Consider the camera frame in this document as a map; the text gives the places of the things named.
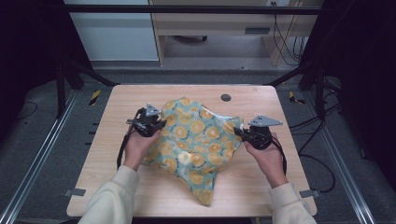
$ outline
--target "cabinet door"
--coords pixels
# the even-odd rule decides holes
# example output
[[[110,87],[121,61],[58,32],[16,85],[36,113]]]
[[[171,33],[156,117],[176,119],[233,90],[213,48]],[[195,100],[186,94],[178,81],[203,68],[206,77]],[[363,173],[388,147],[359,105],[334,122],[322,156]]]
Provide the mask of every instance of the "cabinet door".
[[[64,0],[65,4],[147,5],[147,0]],[[158,61],[150,14],[70,13],[91,61]]]

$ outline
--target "sleeve cuff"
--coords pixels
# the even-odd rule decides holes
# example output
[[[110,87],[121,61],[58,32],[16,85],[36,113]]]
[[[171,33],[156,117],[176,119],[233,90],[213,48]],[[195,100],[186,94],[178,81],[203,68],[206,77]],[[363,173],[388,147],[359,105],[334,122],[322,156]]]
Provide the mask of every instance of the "sleeve cuff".
[[[139,185],[139,179],[139,175],[135,170],[128,166],[122,165],[114,175],[112,181],[130,190],[132,195],[134,195],[137,190],[137,186]]]
[[[300,201],[294,187],[287,183],[270,190],[271,200],[275,210],[289,203]]]

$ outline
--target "yellow flower pattern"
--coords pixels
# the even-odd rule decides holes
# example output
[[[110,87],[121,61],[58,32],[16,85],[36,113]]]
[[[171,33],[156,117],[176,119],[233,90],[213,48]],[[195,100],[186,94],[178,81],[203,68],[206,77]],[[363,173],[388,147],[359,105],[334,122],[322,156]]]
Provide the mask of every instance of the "yellow flower pattern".
[[[167,102],[161,116],[166,125],[143,163],[160,164],[185,183],[201,204],[210,206],[217,169],[241,144],[233,127],[243,120],[218,116],[186,97]]]

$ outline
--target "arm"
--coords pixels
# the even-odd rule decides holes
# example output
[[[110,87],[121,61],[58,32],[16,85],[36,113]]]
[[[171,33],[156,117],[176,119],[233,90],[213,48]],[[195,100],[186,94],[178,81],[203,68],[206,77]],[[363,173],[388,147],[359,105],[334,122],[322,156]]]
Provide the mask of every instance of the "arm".
[[[247,152],[256,159],[271,186],[273,202],[273,223],[316,223],[306,202],[300,200],[292,184],[289,183],[282,167],[282,156],[274,144],[265,150],[257,150],[245,142]]]
[[[152,143],[160,137],[132,133],[125,146],[125,161],[111,181],[103,184],[92,196],[79,223],[130,224],[134,213],[134,194],[139,183],[137,169]]]

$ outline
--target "white sleeve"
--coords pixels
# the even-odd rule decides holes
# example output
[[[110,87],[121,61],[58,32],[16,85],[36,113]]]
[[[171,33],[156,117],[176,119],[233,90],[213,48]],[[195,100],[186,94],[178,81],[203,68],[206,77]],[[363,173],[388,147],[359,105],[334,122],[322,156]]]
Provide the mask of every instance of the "white sleeve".
[[[131,224],[138,184],[137,172],[122,165],[113,179],[94,193],[79,223]]]
[[[273,223],[317,223],[310,214],[308,204],[300,200],[292,184],[270,190],[274,213]]]

